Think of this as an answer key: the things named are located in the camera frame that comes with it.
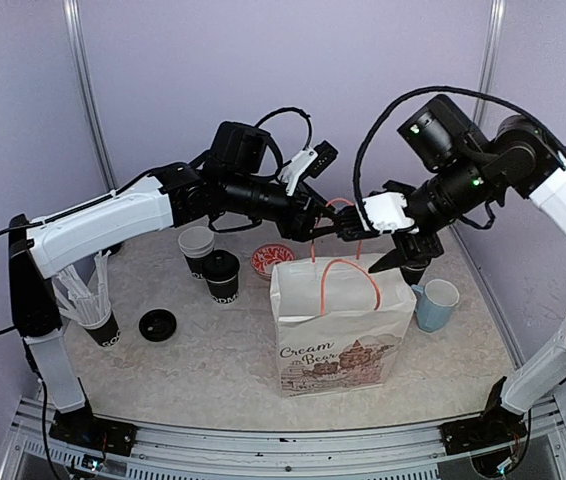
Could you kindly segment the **black paper coffee cup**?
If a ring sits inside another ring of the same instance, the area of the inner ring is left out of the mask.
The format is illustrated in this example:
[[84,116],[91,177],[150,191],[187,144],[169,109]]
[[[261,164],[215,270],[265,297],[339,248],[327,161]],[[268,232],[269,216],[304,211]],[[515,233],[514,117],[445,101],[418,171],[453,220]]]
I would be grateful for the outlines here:
[[400,268],[400,273],[407,285],[417,285],[423,278],[428,267],[428,264],[405,265]]
[[205,281],[212,298],[217,303],[229,304],[234,302],[239,296],[239,272],[225,281],[215,282],[206,279]]

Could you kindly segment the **white paper takeout bag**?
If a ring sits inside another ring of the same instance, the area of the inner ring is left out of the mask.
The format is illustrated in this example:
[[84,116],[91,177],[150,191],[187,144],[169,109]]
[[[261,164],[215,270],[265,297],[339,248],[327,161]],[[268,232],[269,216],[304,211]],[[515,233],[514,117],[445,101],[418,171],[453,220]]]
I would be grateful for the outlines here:
[[399,269],[371,270],[378,253],[274,266],[269,295],[280,392],[298,397],[384,384],[416,306]]

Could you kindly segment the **stack of black paper cups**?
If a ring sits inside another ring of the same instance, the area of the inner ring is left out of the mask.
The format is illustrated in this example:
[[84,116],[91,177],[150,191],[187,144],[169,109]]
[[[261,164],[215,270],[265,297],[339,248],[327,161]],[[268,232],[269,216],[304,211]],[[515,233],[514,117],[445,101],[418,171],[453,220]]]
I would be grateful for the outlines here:
[[194,278],[204,278],[204,258],[214,250],[214,245],[214,232],[205,226],[188,228],[179,235],[178,246]]

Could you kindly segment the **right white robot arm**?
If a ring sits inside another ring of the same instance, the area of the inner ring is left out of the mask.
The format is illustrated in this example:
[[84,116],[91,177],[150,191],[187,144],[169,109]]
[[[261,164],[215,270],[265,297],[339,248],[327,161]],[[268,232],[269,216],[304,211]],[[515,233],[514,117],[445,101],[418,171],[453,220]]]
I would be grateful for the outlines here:
[[[431,100],[398,133],[432,178],[412,189],[388,181],[380,193],[361,193],[362,163],[375,134],[402,103],[429,94]],[[396,249],[376,271],[414,259],[434,258],[435,234],[478,205],[502,204],[508,189],[532,201],[566,236],[566,146],[523,108],[465,88],[429,86],[393,100],[360,145],[354,164],[355,204],[364,230],[390,234]],[[497,382],[474,426],[486,444],[498,442],[544,394],[566,380],[566,318],[551,339],[514,374]]]

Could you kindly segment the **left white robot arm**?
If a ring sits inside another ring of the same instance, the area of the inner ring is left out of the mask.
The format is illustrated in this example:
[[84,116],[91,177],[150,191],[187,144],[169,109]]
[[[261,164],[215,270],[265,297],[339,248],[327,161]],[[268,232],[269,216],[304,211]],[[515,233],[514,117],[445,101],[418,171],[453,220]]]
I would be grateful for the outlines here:
[[305,183],[337,157],[327,141],[284,160],[271,134],[256,126],[222,122],[211,146],[194,160],[151,168],[127,185],[60,213],[13,218],[9,237],[12,329],[23,339],[65,430],[84,445],[103,434],[68,357],[51,279],[92,254],[146,233],[180,227],[230,212],[252,226],[276,224],[280,236],[306,242],[335,232],[317,227],[335,219],[325,200]]

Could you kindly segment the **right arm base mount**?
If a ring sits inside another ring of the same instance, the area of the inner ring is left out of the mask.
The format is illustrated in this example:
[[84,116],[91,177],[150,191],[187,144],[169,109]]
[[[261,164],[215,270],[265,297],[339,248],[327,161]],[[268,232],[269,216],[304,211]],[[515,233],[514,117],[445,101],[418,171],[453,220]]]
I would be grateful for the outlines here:
[[445,422],[440,426],[447,455],[487,448],[528,434],[523,414],[502,406],[501,393],[506,381],[502,377],[492,387],[483,412],[472,418]]

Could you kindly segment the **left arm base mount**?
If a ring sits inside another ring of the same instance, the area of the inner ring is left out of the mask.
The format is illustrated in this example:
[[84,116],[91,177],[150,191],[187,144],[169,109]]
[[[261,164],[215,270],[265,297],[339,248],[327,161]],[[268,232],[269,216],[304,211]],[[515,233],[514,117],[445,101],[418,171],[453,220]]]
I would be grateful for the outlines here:
[[137,427],[131,423],[97,417],[87,404],[69,413],[56,411],[49,433],[53,439],[71,445],[130,457]]

